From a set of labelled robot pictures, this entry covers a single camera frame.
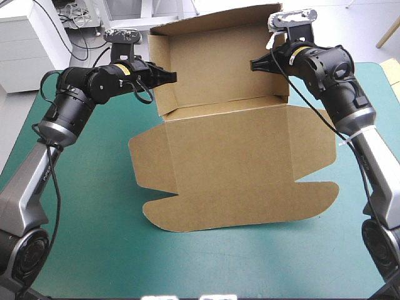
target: black cable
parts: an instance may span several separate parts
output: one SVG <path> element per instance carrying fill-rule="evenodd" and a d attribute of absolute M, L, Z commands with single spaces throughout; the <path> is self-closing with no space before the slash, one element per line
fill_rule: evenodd
<path fill-rule="evenodd" d="M 279 71 L 281 72 L 281 74 L 283 75 L 283 77 L 285 78 L 285 80 L 287 81 L 287 83 L 290 84 L 290 86 L 297 92 L 297 94 L 300 96 L 300 98 L 318 115 L 318 117 L 323 121 L 323 123 L 330 129 L 332 130 L 337 136 L 339 136 L 343 141 L 346 141 L 346 138 L 333 126 L 331 126 L 329 124 L 329 122 L 324 118 L 324 116 L 303 96 L 303 94 L 297 89 L 297 87 L 292 83 L 292 81 L 289 79 L 289 76 L 283 71 L 282 67 L 279 65 L 278 61 L 275 58 L 274 55 L 274 51 L 273 49 L 271 50 L 271 57 L 274 60 L 276 66 L 278 67 Z M 378 227 L 380 228 L 381 232 L 383 234 L 385 234 L 384 232 L 384 228 L 383 225 L 381 224 L 381 222 L 378 219 L 378 214 L 376 213 L 372 201 L 371 201 L 371 195 L 369 193 L 369 188 L 368 188 L 368 182 L 367 182 L 367 177 L 366 177 L 366 172 L 364 169 L 364 165 L 363 165 L 363 161 L 361 160 L 361 155 L 358 153 L 357 149 L 354 148 L 353 144 L 351 144 L 350 142 L 346 143 L 349 148 L 351 149 L 351 151 L 353 152 L 354 156 L 356 157 L 356 161 L 358 164 L 358 167 L 360 169 L 361 172 L 361 177 L 362 177 L 362 185 L 364 186 L 364 190 L 367 196 L 367 202 L 369 204 L 369 207 L 371 208 L 371 212 L 372 212 L 372 216 L 374 217 Z M 396 255 L 394 255 L 394 257 L 397 260 L 397 263 L 399 263 L 400 265 L 400 261 L 397 258 Z"/>
<path fill-rule="evenodd" d="M 54 170 L 54 164 L 53 160 L 51 159 L 51 150 L 50 146 L 46 145 L 47 147 L 47 158 L 49 159 L 49 164 L 50 164 L 50 171 L 51 171 L 51 176 L 52 176 L 52 181 L 54 183 L 54 188 L 56 190 L 56 195 L 57 195 L 57 212 L 56 212 L 56 220 L 54 223 L 54 229 L 52 232 L 51 240 L 50 240 L 50 245 L 49 245 L 49 250 L 47 251 L 47 256 L 49 256 L 51 249 L 53 248 L 54 242 L 57 237 L 58 233 L 58 227 L 60 223 L 60 213 L 61 213 L 61 193 L 59 190 L 58 182 L 57 182 L 57 177 L 56 177 L 56 171 Z"/>
<path fill-rule="evenodd" d="M 128 84 L 128 85 L 130 85 L 132 87 L 132 92 L 134 93 L 134 95 L 135 95 L 137 100 L 139 100 L 143 104 L 151 104 L 154 101 L 154 97 L 151 94 L 149 88 L 146 85 L 144 85 L 144 83 L 141 81 L 140 76 L 138 76 L 136 78 L 136 82 L 137 82 L 138 85 L 140 85 L 142 87 L 143 91 L 146 92 L 147 95 L 149 95 L 150 100 L 147 100 L 147 99 L 144 99 L 143 97 L 141 97 L 139 95 L 138 90 L 136 89 L 135 85 L 131 81 L 122 80 L 123 84 Z"/>
<path fill-rule="evenodd" d="M 46 147 L 47 147 L 47 159 L 49 161 L 49 165 L 50 165 L 50 172 L 51 172 L 51 177 L 54 183 L 54 188 L 56 190 L 56 196 L 57 196 L 57 212 L 56 212 L 56 220 L 54 223 L 54 229 L 52 232 L 52 236 L 51 236 L 51 240 L 50 240 L 50 245 L 49 245 L 49 249 L 47 250 L 47 254 L 46 254 L 46 258 L 47 256 L 49 256 L 51 249 L 53 248 L 54 242 L 56 240 L 57 237 L 57 233 L 58 233 L 58 227 L 59 227 L 59 222 L 60 222 L 60 212 L 61 212 L 61 193 L 59 190 L 59 186 L 58 186 L 58 182 L 57 182 L 57 177 L 56 177 L 56 172 L 54 170 L 54 164 L 53 164 L 53 160 L 51 159 L 51 150 L 50 147 L 55 147 L 56 145 L 52 145 L 52 144 L 48 144 L 46 141 L 46 138 L 40 133 L 40 131 L 37 129 L 38 124 L 32 124 L 32 130 L 38 135 L 40 136 L 40 138 L 42 139 L 43 142 L 46 142 Z"/>
<path fill-rule="evenodd" d="M 99 56 L 96 58 L 96 60 L 94 61 L 92 68 L 96 67 L 96 65 L 98 64 L 99 60 L 100 60 L 101 57 L 104 55 L 104 53 L 106 53 L 106 52 L 109 51 L 110 49 L 111 49 L 110 47 L 107 47 L 106 49 L 104 49 L 104 50 L 100 53 L 100 55 L 99 55 Z"/>
<path fill-rule="evenodd" d="M 100 45 L 100 46 L 96 46 L 96 47 L 82 47 L 82 46 L 80 46 L 80 45 L 78 45 L 78 44 L 75 44 L 74 42 L 71 42 L 72 45 L 74 45 L 74 46 L 76 46 L 76 47 L 78 47 L 78 48 L 90 49 L 90 50 L 92 50 L 92 49 L 100 49 L 100 48 L 104 47 L 107 43 L 108 43 L 108 42 L 104 42 L 104 44 L 102 44 L 102 45 Z"/>
<path fill-rule="evenodd" d="M 62 17 L 62 18 L 65 18 L 65 19 L 61 20 L 62 23 L 69 22 L 69 21 L 73 21 L 73 19 L 71 19 L 70 17 L 68 17 L 68 16 L 66 16 L 66 15 L 64 15 L 64 14 L 59 14 L 58 16 L 59 16 L 59 17 Z M 76 47 L 78 47 L 78 48 L 82 48 L 82 49 L 100 49 L 100 48 L 104 47 L 107 43 L 108 43 L 108 42 L 104 42 L 104 43 L 101 44 L 100 46 L 85 47 L 85 46 L 81 46 L 81 45 L 75 44 L 74 42 L 71 42 L 72 45 L 74 45 L 74 46 L 76 46 Z"/>
<path fill-rule="evenodd" d="M 86 49 L 86 57 L 85 58 L 79 58 L 76 55 L 73 54 L 73 52 L 71 50 L 69 50 L 67 44 L 65 43 L 63 37 L 61 36 L 61 33 L 58 31 L 57 26 L 55 25 L 53 19 L 51 19 L 49 13 L 46 11 L 46 9 L 42 6 L 42 4 L 38 3 L 37 0 L 33 0 L 33 2 L 35 2 L 38 6 L 40 6 L 40 8 L 44 11 L 44 13 L 47 15 L 47 17 L 50 19 L 52 25 L 54 26 L 54 28 L 56 29 L 58 36 L 60 37 L 62 43 L 64 44 L 64 47 L 68 50 L 68 52 L 71 54 L 72 57 L 76 58 L 78 61 L 85 61 L 89 58 L 89 50 Z"/>

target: cardboard box lid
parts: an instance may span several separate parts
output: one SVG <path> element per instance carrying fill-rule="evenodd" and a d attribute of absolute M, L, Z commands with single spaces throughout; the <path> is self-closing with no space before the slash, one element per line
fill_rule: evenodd
<path fill-rule="evenodd" d="M 151 61 L 176 71 L 178 81 L 154 90 L 159 115 L 178 108 L 282 96 L 282 76 L 252 72 L 249 62 L 265 55 L 267 20 L 280 4 L 215 12 L 154 27 L 149 35 Z"/>
<path fill-rule="evenodd" d="M 140 186 L 179 194 L 147 202 L 146 217 L 193 231 L 323 212 L 338 186 L 295 180 L 331 164 L 334 141 L 310 109 L 281 104 L 166 122 L 129 148 Z"/>

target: open cardboard box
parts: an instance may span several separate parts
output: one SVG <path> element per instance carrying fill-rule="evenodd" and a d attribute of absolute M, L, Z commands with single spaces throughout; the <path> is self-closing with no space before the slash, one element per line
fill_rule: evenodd
<path fill-rule="evenodd" d="M 151 61 L 177 72 L 154 90 L 164 124 L 129 142 L 137 183 L 177 194 L 147 202 L 169 231 L 299 220 L 327 209 L 333 182 L 295 182 L 336 158 L 333 133 L 288 105 L 276 74 L 252 72 L 280 4 L 244 7 L 151 29 Z"/>

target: green mat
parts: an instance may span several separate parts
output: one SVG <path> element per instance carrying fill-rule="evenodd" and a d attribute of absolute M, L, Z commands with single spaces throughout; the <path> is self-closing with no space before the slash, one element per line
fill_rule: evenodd
<path fill-rule="evenodd" d="M 378 130 L 400 157 L 400 107 L 382 69 L 358 64 L 357 77 L 377 109 Z M 306 92 L 301 81 L 294 82 Z M 46 94 L 54 93 L 54 83 L 47 81 Z M 291 94 L 290 103 L 302 105 Z M 1 188 L 33 147 L 37 137 L 30 125 L 47 108 L 40 97 L 35 100 L 0 177 Z M 128 150 L 131 137 L 160 122 L 154 104 L 143 105 L 132 94 L 119 96 L 98 106 L 78 142 L 64 150 L 56 167 L 62 194 L 59 235 L 34 284 L 38 291 L 56 298 L 209 293 L 363 298 L 383 283 L 361 239 L 366 200 L 349 149 L 339 147 L 333 165 L 303 179 L 340 186 L 336 202 L 317 217 L 166 232 L 147 221 L 142 205 L 167 195 L 136 184 Z M 56 208 L 52 182 L 42 204 L 51 232 Z"/>

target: white floor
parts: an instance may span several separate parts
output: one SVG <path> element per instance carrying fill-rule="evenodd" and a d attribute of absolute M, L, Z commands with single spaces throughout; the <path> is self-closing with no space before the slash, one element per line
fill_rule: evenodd
<path fill-rule="evenodd" d="M 138 18 L 140 0 L 107 0 L 113 19 Z M 241 6 L 253 4 L 276 3 L 277 1 L 263 0 L 197 0 L 200 14 L 208 14 Z M 353 56 L 356 62 L 381 63 L 389 58 L 400 61 L 400 30 L 389 39 L 381 48 L 375 45 L 381 36 L 400 14 L 400 0 L 358 0 L 346 9 L 348 0 L 283 0 L 285 10 L 314 8 L 318 12 L 318 19 L 314 22 L 316 44 L 321 46 L 335 46 L 342 44 Z M 194 13 L 190 0 L 184 0 L 185 17 L 191 18 Z M 156 16 L 167 16 L 176 12 L 175 0 L 161 0 Z M 85 31 L 89 46 L 102 43 L 100 37 L 94 37 L 94 30 Z M 76 32 L 70 34 L 75 43 L 83 44 Z M 147 39 L 144 36 L 143 44 L 136 46 L 136 53 L 148 59 Z M 92 50 L 89 59 L 82 63 L 71 59 L 72 66 L 91 66 L 102 49 Z M 82 49 L 76 50 L 76 55 L 84 57 Z M 99 64 L 109 62 L 109 53 L 99 61 Z M 9 156 L 9 153 L 18 136 L 21 126 L 29 112 L 35 93 L 21 93 L 5 95 L 0 88 L 0 173 Z"/>

